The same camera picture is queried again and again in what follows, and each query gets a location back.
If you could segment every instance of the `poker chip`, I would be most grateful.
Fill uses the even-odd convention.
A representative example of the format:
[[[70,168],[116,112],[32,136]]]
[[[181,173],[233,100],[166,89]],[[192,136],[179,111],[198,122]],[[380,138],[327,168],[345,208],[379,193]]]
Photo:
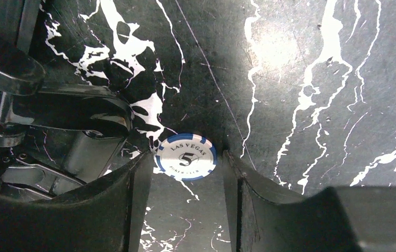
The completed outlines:
[[[198,180],[215,169],[216,149],[200,135],[177,134],[161,143],[155,161],[163,173],[175,180]]]

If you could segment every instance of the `black marble floor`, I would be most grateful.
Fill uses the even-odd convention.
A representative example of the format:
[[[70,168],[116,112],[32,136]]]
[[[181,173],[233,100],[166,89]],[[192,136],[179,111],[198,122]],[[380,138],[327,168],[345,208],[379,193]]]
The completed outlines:
[[[124,92],[127,157],[192,132],[308,196],[396,186],[396,1],[47,0],[30,54]],[[229,251],[218,167],[154,172],[140,251]]]

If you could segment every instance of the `scratch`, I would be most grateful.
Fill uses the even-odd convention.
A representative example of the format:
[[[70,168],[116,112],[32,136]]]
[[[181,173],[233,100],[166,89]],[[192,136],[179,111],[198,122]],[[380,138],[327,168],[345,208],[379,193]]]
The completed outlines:
[[[55,37],[62,36],[62,34],[58,31],[58,27],[60,26],[60,23],[53,20],[53,17],[50,13],[45,12],[43,9],[41,9],[41,11],[46,13],[49,17],[49,20],[46,20],[46,22],[45,22],[45,27],[47,29],[47,38],[45,39],[45,44],[53,51],[53,53],[56,56],[62,56],[63,59],[65,59],[68,63],[70,63],[71,65],[76,67],[75,75],[79,76],[83,81],[89,83],[90,85],[92,85],[91,81],[88,81],[84,78],[84,76],[82,75],[82,71],[85,71],[86,77],[95,76],[95,77],[107,79],[108,83],[110,83],[110,80],[108,79],[108,77],[105,75],[105,73],[103,71],[93,71],[88,68],[91,64],[93,64],[97,61],[106,59],[108,57],[108,53],[110,52],[110,49],[108,47],[106,47],[105,45],[103,45],[102,43],[101,43],[103,45],[102,48],[100,48],[100,47],[93,48],[93,47],[85,46],[84,55],[79,59],[79,61],[71,62],[71,60],[68,58],[68,56],[64,52],[58,52],[56,49],[56,46],[49,42],[51,39],[53,39]],[[91,32],[91,34],[100,42],[100,40],[97,38],[97,36],[93,32]],[[69,48],[68,50],[71,50],[72,48],[74,48],[75,46],[77,46],[78,44],[83,42],[85,39],[86,38],[77,42],[76,45]]]
[[[36,146],[37,151],[40,152],[39,146],[37,145],[36,136],[31,135],[31,134],[28,134],[28,136],[33,137],[33,139],[34,139],[34,145]]]
[[[216,19],[216,17],[214,15],[212,15],[212,13],[210,13],[208,11],[205,11],[205,12],[207,12],[209,15],[211,15],[213,17],[213,19]]]
[[[67,26],[68,30],[70,31],[71,35],[73,38],[77,38],[77,36],[75,36],[75,34],[73,33],[73,31],[70,29],[70,26],[68,25],[67,21],[64,19],[64,16],[60,14],[60,12],[54,8],[54,10],[57,12],[57,14],[59,14],[60,18],[62,18],[62,21],[65,23],[65,25]]]
[[[47,133],[46,133],[45,131],[42,130],[42,132],[43,132],[43,134],[45,135],[45,137],[44,137],[44,145],[43,145],[44,150],[45,150],[45,153],[46,153],[46,155],[48,156],[48,158],[49,158],[54,164],[57,165],[56,161],[54,161],[54,159],[51,158],[51,156],[50,156],[49,153],[48,153],[48,150],[46,149],[46,139],[47,139],[48,135],[47,135]]]
[[[221,88],[220,88],[220,85],[218,85],[218,82],[216,81],[216,78],[215,78],[215,76],[214,76],[214,74],[213,74],[213,71],[212,71],[212,69],[211,69],[211,67],[210,67],[210,64],[209,64],[209,60],[207,59],[206,54],[204,53],[204,50],[203,50],[203,48],[201,47],[200,43],[198,42],[198,39],[196,38],[195,33],[193,32],[192,27],[191,27],[190,24],[189,24],[189,21],[187,21],[187,18],[185,17],[185,14],[184,14],[184,12],[183,12],[183,9],[182,9],[181,6],[180,6],[180,3],[178,2],[178,0],[175,0],[175,2],[176,2],[176,5],[178,6],[178,9],[179,9],[180,12],[181,12],[181,15],[182,15],[183,18],[184,18],[185,23],[187,24],[187,27],[189,28],[190,33],[192,34],[193,39],[195,40],[196,45],[197,45],[198,48],[200,49],[200,52],[201,52],[201,54],[203,55],[204,60],[206,61],[207,68],[209,69],[209,73],[211,74],[212,80],[214,81],[215,86],[216,86],[216,88],[218,89],[219,93],[220,93],[221,96],[223,97],[223,100],[224,100],[224,102],[226,103],[227,108],[229,109],[229,112],[230,112],[230,114],[231,114],[231,116],[232,116],[232,119],[233,119],[234,122],[235,122],[235,126],[237,127],[239,134],[240,134],[242,140],[244,140],[243,134],[241,133],[241,129],[240,129],[239,126],[238,126],[238,123],[237,123],[237,120],[236,120],[236,118],[235,118],[234,112],[232,111],[231,107],[229,106],[229,103],[227,102],[227,99],[226,99],[226,97],[224,96],[223,91],[222,91]],[[255,165],[254,165],[254,162],[252,161],[251,155],[249,154],[249,150],[248,150],[247,148],[246,148],[246,153],[247,153],[247,155],[249,156],[249,159],[250,159],[250,161],[251,161],[251,164],[252,164],[253,168],[256,169],[256,167],[255,167]]]
[[[367,22],[367,21],[365,20],[365,22],[363,22],[363,24],[360,26],[360,28],[362,28],[362,26],[364,26],[366,22]]]
[[[322,179],[329,171],[331,171],[336,166],[337,166],[337,164],[333,165],[331,168],[329,168],[327,171],[325,171],[325,173],[320,178]]]
[[[208,66],[207,64],[204,64],[204,63],[200,63],[200,65],[201,65],[201,66]],[[225,67],[218,67],[218,66],[215,66],[215,65],[212,65],[212,66],[210,66],[210,67],[219,68],[219,69],[223,69],[223,70],[229,70],[229,69],[227,69],[227,68],[225,68]]]
[[[183,218],[183,217],[180,217],[180,218],[183,219],[183,220],[185,220],[186,222],[188,222],[189,227],[186,228],[186,229],[184,230],[184,234],[182,235],[182,237],[181,237],[181,239],[178,241],[178,243],[175,245],[175,248],[173,249],[173,251],[176,251],[176,249],[178,248],[178,245],[179,245],[179,244],[182,242],[182,240],[185,238],[185,234],[186,234],[187,231],[189,231],[189,229],[192,227],[192,223],[191,223],[188,219]]]
[[[363,118],[365,115],[367,115],[367,114],[368,114],[368,112],[365,113],[365,114],[363,114],[363,115],[357,120],[357,122],[351,127],[350,132],[348,132],[348,135],[347,135],[347,137],[345,138],[345,142],[343,143],[343,151],[345,152],[345,156],[343,157],[342,164],[341,164],[340,166],[342,166],[342,165],[345,164],[345,159],[347,159],[347,156],[348,156],[348,154],[349,154],[349,153],[347,152],[347,142],[348,142],[348,139],[350,138],[350,135],[351,135],[353,129],[354,129],[354,128],[356,127],[356,125],[360,122],[360,120],[362,120],[362,118]]]
[[[348,119],[347,124],[345,124],[345,127],[343,128],[343,130],[345,130],[350,122],[351,118]]]
[[[81,18],[83,18],[85,21],[87,21],[89,18],[91,18],[94,14],[96,14],[99,11],[99,4],[100,0],[96,1],[96,9],[94,12],[92,12],[90,15],[85,15],[85,14],[79,14]]]

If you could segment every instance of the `blue and white poker chip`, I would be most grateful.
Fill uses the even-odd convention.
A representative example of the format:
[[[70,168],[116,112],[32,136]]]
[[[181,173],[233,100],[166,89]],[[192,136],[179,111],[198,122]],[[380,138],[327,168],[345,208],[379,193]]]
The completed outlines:
[[[216,166],[216,149],[206,138],[183,133],[164,140],[155,161],[162,172],[178,181],[202,179]]]

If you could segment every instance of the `bolt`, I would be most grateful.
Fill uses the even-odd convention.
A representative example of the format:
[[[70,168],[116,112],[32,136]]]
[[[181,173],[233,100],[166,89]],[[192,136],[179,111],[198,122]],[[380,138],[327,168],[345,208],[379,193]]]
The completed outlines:
[[[19,156],[18,156],[18,158],[21,159],[21,160],[23,160],[23,159],[25,159],[27,157],[28,157],[28,155],[26,155],[25,153],[20,153]]]

